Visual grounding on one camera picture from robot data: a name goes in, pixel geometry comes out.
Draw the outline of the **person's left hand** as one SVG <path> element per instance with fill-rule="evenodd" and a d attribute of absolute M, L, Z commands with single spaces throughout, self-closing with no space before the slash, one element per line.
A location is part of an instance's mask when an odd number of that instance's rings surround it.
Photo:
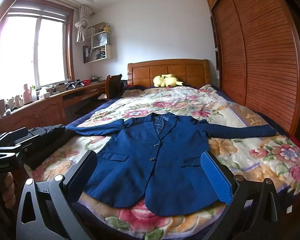
<path fill-rule="evenodd" d="M 12 209 L 15 206 L 16 197 L 14 194 L 14 182 L 11 172 L 8 172 L 4 179 L 5 190 L 2 193 L 2 199 L 7 209 Z"/>

